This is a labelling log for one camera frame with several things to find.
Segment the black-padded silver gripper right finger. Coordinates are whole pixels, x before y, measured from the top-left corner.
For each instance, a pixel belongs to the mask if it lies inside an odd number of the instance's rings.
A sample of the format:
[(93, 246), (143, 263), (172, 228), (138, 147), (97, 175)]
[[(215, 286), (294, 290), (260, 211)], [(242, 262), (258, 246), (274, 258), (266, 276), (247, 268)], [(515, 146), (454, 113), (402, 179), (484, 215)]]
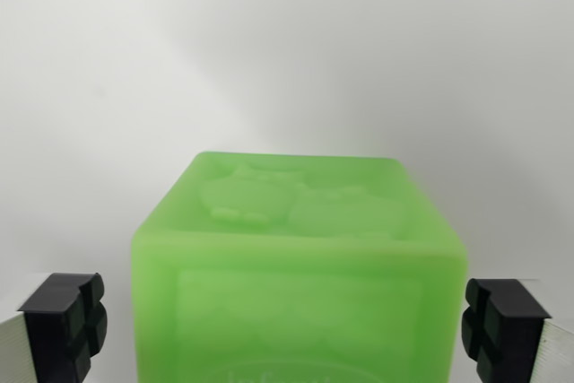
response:
[(573, 306), (536, 279), (472, 278), (461, 339), (482, 382), (571, 382)]

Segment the black-padded silver gripper left finger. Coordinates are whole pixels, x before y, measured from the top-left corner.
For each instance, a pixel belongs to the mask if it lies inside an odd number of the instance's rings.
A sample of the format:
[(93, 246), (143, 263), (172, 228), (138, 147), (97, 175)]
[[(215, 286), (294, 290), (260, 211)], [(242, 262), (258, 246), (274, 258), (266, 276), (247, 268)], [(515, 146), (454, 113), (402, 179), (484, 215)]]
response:
[(98, 273), (35, 273), (1, 286), (1, 380), (83, 382), (108, 329)]

